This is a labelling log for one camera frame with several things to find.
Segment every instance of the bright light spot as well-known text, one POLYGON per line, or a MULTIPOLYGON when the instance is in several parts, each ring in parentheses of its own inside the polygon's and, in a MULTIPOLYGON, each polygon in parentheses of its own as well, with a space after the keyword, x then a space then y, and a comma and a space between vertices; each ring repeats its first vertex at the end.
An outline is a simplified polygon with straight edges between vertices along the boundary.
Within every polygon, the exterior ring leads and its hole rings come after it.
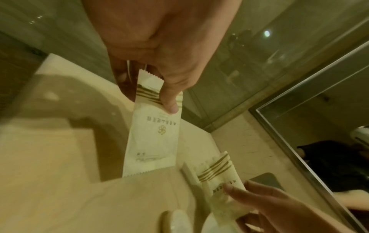
POLYGON ((269 37, 270 36, 270 32, 268 30, 264 31, 264 36, 265 37, 269 37))

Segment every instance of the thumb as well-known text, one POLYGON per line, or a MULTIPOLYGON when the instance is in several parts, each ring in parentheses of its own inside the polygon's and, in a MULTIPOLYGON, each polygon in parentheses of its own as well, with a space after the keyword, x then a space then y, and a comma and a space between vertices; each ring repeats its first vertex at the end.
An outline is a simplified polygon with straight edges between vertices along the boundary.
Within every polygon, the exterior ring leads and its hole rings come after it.
POLYGON ((169 113, 174 114, 178 112, 176 97, 183 90, 185 90, 184 86, 175 83, 164 82, 163 86, 161 87, 159 97, 164 108, 169 113))
POLYGON ((226 194, 243 205, 253 207, 261 213, 266 213, 270 208, 273 208, 271 197, 258 195, 249 191, 245 191, 234 187, 230 184, 223 184, 223 189, 226 194))

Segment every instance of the round white object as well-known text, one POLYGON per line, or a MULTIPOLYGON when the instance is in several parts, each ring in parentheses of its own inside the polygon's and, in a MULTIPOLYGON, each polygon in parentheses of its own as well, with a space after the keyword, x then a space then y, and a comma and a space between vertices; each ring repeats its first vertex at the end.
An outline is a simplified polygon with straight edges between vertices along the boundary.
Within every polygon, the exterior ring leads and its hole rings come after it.
POLYGON ((169 212, 163 219, 163 233, 193 233, 192 224, 183 210, 169 212))
POLYGON ((238 233, 238 231, 229 225, 219 227, 213 213, 211 213, 206 218, 201 233, 238 233))

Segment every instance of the hand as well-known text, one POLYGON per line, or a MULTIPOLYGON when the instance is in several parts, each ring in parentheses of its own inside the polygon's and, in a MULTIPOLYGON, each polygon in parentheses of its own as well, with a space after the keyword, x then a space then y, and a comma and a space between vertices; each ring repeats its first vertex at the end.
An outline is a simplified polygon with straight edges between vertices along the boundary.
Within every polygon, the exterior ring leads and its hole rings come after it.
POLYGON ((241 0, 82 0, 100 34, 118 86, 134 101, 138 70, 162 76, 160 99, 176 113, 175 97, 193 86, 217 49, 241 0), (130 76, 126 61, 130 60, 130 76))
POLYGON ((224 191, 239 203, 253 207, 258 214, 249 213, 237 220, 242 231, 246 225, 260 227, 265 233, 353 233, 325 213, 294 199, 285 192, 247 181, 247 191, 225 184, 224 191))

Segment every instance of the paper wrapper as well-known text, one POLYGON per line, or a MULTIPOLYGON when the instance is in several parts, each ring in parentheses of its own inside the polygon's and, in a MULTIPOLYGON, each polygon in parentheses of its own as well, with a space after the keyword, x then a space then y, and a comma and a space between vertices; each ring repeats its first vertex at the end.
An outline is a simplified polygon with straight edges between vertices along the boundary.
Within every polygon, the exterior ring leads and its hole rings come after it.
POLYGON ((178 113, 169 114, 159 100, 163 83, 155 75, 139 71, 123 177, 176 165, 183 93, 176 98, 178 113))
POLYGON ((226 151, 213 161, 196 167, 195 170, 205 198, 219 226, 232 225, 237 218, 251 211, 251 208, 236 202, 223 191, 223 183, 246 190, 226 151))

